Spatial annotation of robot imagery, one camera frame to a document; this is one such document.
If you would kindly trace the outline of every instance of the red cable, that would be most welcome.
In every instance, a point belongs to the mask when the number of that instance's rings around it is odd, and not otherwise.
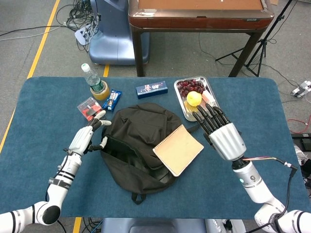
[[[297,119],[288,119],[287,122],[290,121],[290,120],[292,120],[292,121],[298,121],[298,122],[300,122],[300,123],[306,124],[304,121],[302,121],[302,120],[297,120]],[[292,131],[292,130],[290,130],[290,131],[291,131],[292,133],[304,133],[305,131],[308,130],[308,127],[309,127],[309,125],[310,125],[310,122],[311,122],[311,115],[309,116],[309,120],[308,120],[307,126],[306,126],[302,131],[300,131],[300,132],[294,132],[294,131]]]

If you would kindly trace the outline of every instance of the blue box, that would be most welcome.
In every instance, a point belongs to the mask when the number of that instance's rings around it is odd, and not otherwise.
[[[167,93],[165,81],[136,87],[138,99]]]

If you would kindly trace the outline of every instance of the spiral notebook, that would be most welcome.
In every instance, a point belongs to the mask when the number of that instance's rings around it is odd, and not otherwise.
[[[203,148],[181,125],[153,151],[174,176],[179,176]]]

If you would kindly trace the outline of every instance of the floor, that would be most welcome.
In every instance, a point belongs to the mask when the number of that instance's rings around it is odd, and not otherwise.
[[[278,6],[274,6],[278,15],[286,4],[286,0],[279,0]],[[58,9],[72,0],[62,0]],[[14,29],[45,26],[48,23],[54,0],[0,0],[0,33]],[[66,20],[70,7],[62,11],[58,18]],[[311,74],[311,4],[298,2],[292,13],[284,23],[281,30],[274,37],[276,44],[268,43],[267,57],[264,64],[279,70],[288,79],[294,79],[298,83],[310,80]],[[29,31],[20,31],[0,37],[1,39],[29,36],[44,32],[44,28]],[[235,62],[228,57],[222,60],[221,65],[214,62],[210,55],[200,50],[198,33],[154,33],[151,35],[151,57],[145,68],[147,76],[173,76],[191,77],[204,75],[206,77],[227,76]],[[0,106],[5,111],[0,112],[0,138],[3,138],[12,112],[17,103],[19,91],[31,70],[35,55],[39,48],[42,36],[26,39],[0,41]],[[248,36],[244,34],[216,34],[202,33],[200,41],[202,49],[215,57],[222,56],[245,45]],[[80,65],[91,63],[89,56],[84,51],[79,51],[72,31],[60,28],[50,32],[38,59],[33,75],[30,76],[82,76]],[[104,66],[94,65],[99,74],[103,74]],[[263,66],[260,75],[272,78],[276,83],[284,81],[274,69]],[[240,77],[251,75],[245,69]],[[134,77],[134,66],[111,66],[109,76]],[[293,87],[287,82],[279,85],[282,92],[290,93]],[[280,94],[282,101],[297,100],[292,96]],[[307,121],[311,113],[311,105],[302,100],[283,103],[287,118],[297,118]],[[294,131],[302,130],[303,124],[289,124]],[[67,232],[71,232],[74,218],[62,218]],[[256,227],[252,220],[246,220],[247,230]],[[50,227],[28,226],[24,232],[62,232],[58,225]]]

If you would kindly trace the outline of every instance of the red grapes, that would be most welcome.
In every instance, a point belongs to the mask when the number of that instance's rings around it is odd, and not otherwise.
[[[200,94],[202,94],[203,91],[205,91],[205,88],[204,88],[202,82],[196,81],[195,79],[180,81],[177,84],[177,88],[178,88],[178,91],[182,97],[187,97],[187,94],[190,91],[196,91]]]

